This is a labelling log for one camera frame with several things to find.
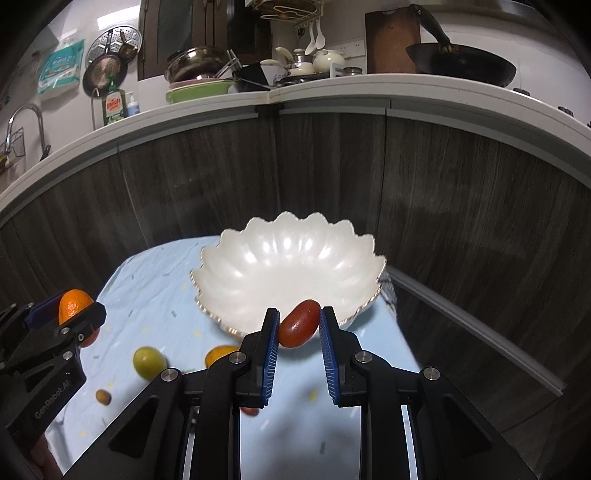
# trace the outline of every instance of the scalloped bowl rim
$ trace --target scalloped bowl rim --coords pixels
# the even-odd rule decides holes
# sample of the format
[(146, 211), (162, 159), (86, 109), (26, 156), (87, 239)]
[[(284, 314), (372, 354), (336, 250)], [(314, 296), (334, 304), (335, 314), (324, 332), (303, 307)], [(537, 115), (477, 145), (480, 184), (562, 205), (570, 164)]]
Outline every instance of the scalloped bowl rim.
[[(226, 233), (226, 232), (229, 232), (229, 231), (231, 231), (231, 232), (236, 232), (236, 233), (242, 233), (242, 232), (244, 232), (246, 229), (248, 229), (249, 225), (250, 225), (250, 224), (251, 224), (253, 221), (259, 221), (259, 220), (260, 220), (261, 222), (264, 222), (264, 223), (274, 223), (274, 222), (276, 222), (276, 221), (277, 221), (277, 220), (278, 220), (278, 219), (279, 219), (281, 216), (287, 216), (287, 215), (289, 215), (289, 216), (292, 216), (292, 217), (293, 217), (293, 218), (294, 218), (296, 221), (298, 221), (298, 222), (304, 222), (304, 221), (305, 221), (305, 220), (307, 220), (309, 217), (311, 217), (311, 216), (313, 216), (313, 215), (316, 215), (316, 216), (319, 216), (319, 217), (321, 217), (321, 218), (322, 218), (322, 220), (324, 220), (324, 221), (327, 223), (327, 225), (329, 225), (329, 226), (330, 226), (330, 225), (335, 225), (335, 223), (330, 223), (330, 222), (329, 222), (329, 221), (326, 219), (326, 217), (325, 217), (325, 216), (324, 216), (322, 213), (320, 213), (320, 212), (314, 212), (314, 213), (311, 213), (311, 214), (309, 214), (309, 215), (308, 215), (306, 218), (299, 218), (297, 215), (295, 215), (295, 214), (293, 214), (293, 213), (291, 213), (291, 212), (281, 212), (281, 213), (280, 213), (280, 214), (277, 216), (277, 218), (275, 218), (275, 220), (272, 220), (272, 221), (270, 221), (270, 222), (267, 222), (265, 219), (263, 219), (263, 218), (260, 218), (260, 217), (252, 217), (252, 218), (251, 218), (251, 219), (250, 219), (250, 220), (249, 220), (249, 221), (246, 223), (246, 227), (244, 227), (244, 228), (243, 228), (243, 230), (240, 230), (240, 231), (238, 231), (238, 230), (234, 230), (233, 228), (226, 228), (226, 229), (225, 229), (225, 230), (222, 232), (222, 234), (220, 235), (220, 238), (219, 238), (219, 240), (218, 240), (217, 244), (216, 244), (215, 246), (213, 246), (213, 247), (214, 247), (214, 248), (219, 248), (219, 247), (220, 247), (220, 245), (221, 245), (221, 243), (222, 243), (222, 239), (223, 239), (224, 233)], [(355, 317), (356, 317), (356, 316), (357, 316), (359, 313), (361, 313), (363, 310), (365, 310), (365, 309), (366, 309), (366, 308), (367, 308), (367, 307), (368, 307), (368, 306), (369, 306), (369, 305), (370, 305), (370, 304), (371, 304), (371, 303), (372, 303), (372, 302), (373, 302), (373, 301), (374, 301), (376, 298), (378, 298), (378, 296), (379, 296), (379, 294), (380, 294), (380, 292), (381, 292), (381, 290), (382, 290), (382, 283), (380, 282), (380, 278), (381, 278), (381, 277), (382, 277), (382, 275), (384, 274), (384, 271), (385, 271), (385, 269), (386, 269), (386, 263), (387, 263), (387, 261), (386, 261), (386, 257), (385, 257), (385, 256), (383, 256), (383, 255), (376, 255), (376, 254), (375, 254), (375, 238), (374, 238), (374, 236), (373, 236), (373, 235), (371, 235), (371, 233), (365, 233), (365, 234), (363, 234), (363, 235), (358, 235), (358, 234), (356, 234), (356, 233), (355, 233), (355, 228), (353, 227), (353, 224), (351, 223), (351, 221), (350, 221), (350, 220), (344, 219), (344, 220), (340, 220), (340, 221), (338, 221), (337, 223), (341, 223), (341, 222), (345, 222), (345, 223), (348, 223), (348, 224), (349, 224), (349, 226), (351, 227), (351, 231), (353, 232), (353, 236), (354, 236), (355, 238), (360, 238), (360, 237), (362, 237), (362, 236), (370, 236), (370, 237), (371, 237), (371, 239), (372, 239), (372, 255), (373, 255), (375, 258), (383, 258), (383, 259), (384, 259), (384, 264), (383, 264), (383, 266), (382, 266), (382, 268), (381, 268), (381, 270), (380, 270), (379, 274), (378, 274), (378, 275), (377, 275), (377, 277), (376, 277), (376, 290), (375, 290), (375, 292), (373, 293), (373, 295), (371, 295), (371, 297), (369, 298), (369, 300), (367, 300), (367, 301), (366, 301), (366, 302), (364, 302), (362, 305), (360, 305), (360, 306), (359, 306), (359, 307), (356, 309), (356, 311), (355, 311), (355, 313), (354, 313), (353, 315), (350, 315), (349, 317), (345, 318), (344, 320), (340, 320), (340, 321), (338, 322), (338, 324), (339, 324), (339, 327), (341, 327), (341, 328), (346, 328), (347, 326), (349, 326), (349, 325), (350, 325), (350, 324), (353, 322), (353, 320), (355, 319)], [(191, 278), (191, 283), (193, 284), (193, 286), (194, 286), (194, 287), (195, 287), (195, 289), (197, 290), (197, 296), (195, 297), (195, 303), (197, 304), (197, 307), (199, 308), (199, 310), (201, 310), (201, 311), (202, 311), (202, 312), (203, 312), (205, 315), (207, 315), (207, 316), (208, 316), (208, 317), (210, 317), (212, 320), (214, 320), (214, 321), (215, 321), (215, 322), (218, 324), (218, 326), (219, 326), (219, 327), (220, 327), (220, 328), (221, 328), (221, 329), (222, 329), (224, 332), (226, 332), (226, 333), (228, 333), (228, 334), (232, 335), (232, 336), (233, 336), (234, 338), (236, 338), (237, 340), (242, 340), (242, 339), (243, 339), (243, 338), (244, 338), (246, 335), (248, 335), (247, 333), (245, 333), (245, 332), (242, 332), (242, 331), (240, 331), (240, 330), (238, 330), (238, 329), (236, 329), (236, 328), (234, 328), (234, 327), (231, 327), (231, 326), (229, 326), (227, 323), (225, 323), (225, 322), (224, 322), (223, 318), (221, 318), (221, 317), (219, 317), (218, 315), (216, 315), (215, 313), (211, 312), (211, 311), (210, 311), (210, 310), (209, 310), (209, 309), (208, 309), (208, 308), (207, 308), (205, 305), (203, 305), (203, 303), (201, 303), (201, 302), (199, 301), (199, 296), (201, 295), (201, 292), (202, 292), (202, 290), (201, 290), (201, 287), (199, 286), (199, 284), (197, 283), (197, 281), (195, 280), (195, 278), (193, 277), (193, 271), (195, 271), (195, 270), (200, 270), (201, 268), (203, 268), (203, 250), (204, 250), (204, 249), (206, 249), (206, 248), (208, 248), (208, 247), (210, 248), (210, 247), (212, 247), (212, 245), (205, 245), (204, 247), (202, 247), (202, 248), (201, 248), (201, 250), (200, 250), (200, 252), (199, 252), (199, 260), (200, 260), (200, 262), (201, 262), (201, 265), (199, 266), (199, 268), (193, 268), (193, 269), (191, 269), (191, 271), (189, 272), (189, 277)], [(318, 331), (318, 330), (316, 330), (316, 332), (315, 332), (314, 336), (318, 336), (318, 334), (319, 334), (319, 331)]]

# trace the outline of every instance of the wall socket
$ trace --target wall socket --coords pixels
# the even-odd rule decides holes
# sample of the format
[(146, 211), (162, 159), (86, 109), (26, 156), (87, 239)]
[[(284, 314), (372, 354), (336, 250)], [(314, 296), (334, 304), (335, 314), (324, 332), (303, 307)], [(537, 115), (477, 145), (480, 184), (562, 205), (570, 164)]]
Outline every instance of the wall socket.
[(365, 57), (365, 39), (359, 38), (347, 43), (340, 43), (331, 47), (331, 49), (341, 51), (346, 59)]

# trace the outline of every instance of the green fruit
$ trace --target green fruit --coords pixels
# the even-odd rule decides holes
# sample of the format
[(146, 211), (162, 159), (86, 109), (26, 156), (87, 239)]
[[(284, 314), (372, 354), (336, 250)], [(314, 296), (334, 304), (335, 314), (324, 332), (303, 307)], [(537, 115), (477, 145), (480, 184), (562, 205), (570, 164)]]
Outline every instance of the green fruit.
[(134, 353), (134, 368), (140, 377), (151, 382), (168, 365), (164, 355), (155, 348), (142, 346)]

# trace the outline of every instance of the black wok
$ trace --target black wok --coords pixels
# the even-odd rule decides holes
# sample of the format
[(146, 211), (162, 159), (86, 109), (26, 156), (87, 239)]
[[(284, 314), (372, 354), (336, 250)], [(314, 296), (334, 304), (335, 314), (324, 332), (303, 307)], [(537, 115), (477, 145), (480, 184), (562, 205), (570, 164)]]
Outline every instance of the black wok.
[(454, 45), (441, 25), (421, 5), (410, 6), (419, 23), (437, 43), (417, 43), (407, 47), (408, 56), (423, 73), (445, 75), (506, 87), (517, 69), (508, 60), (479, 48)]

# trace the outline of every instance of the faucet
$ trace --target faucet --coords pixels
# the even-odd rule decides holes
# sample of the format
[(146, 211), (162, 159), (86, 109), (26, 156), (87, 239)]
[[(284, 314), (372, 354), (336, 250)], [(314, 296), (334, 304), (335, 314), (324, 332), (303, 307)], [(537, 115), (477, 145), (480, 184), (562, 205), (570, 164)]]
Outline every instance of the faucet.
[(6, 143), (4, 144), (4, 154), (8, 155), (11, 149), (11, 135), (12, 135), (12, 124), (14, 123), (14, 119), (16, 116), (23, 110), (33, 110), (35, 115), (37, 116), (37, 122), (39, 123), (39, 137), (41, 139), (41, 148), (43, 149), (43, 153), (41, 154), (41, 158), (39, 161), (45, 159), (49, 155), (49, 151), (51, 150), (51, 145), (45, 144), (45, 132), (43, 130), (43, 114), (41, 113), (41, 109), (35, 105), (34, 103), (25, 103), (17, 108), (17, 111), (12, 114), (10, 120), (8, 121), (8, 130), (6, 133)]

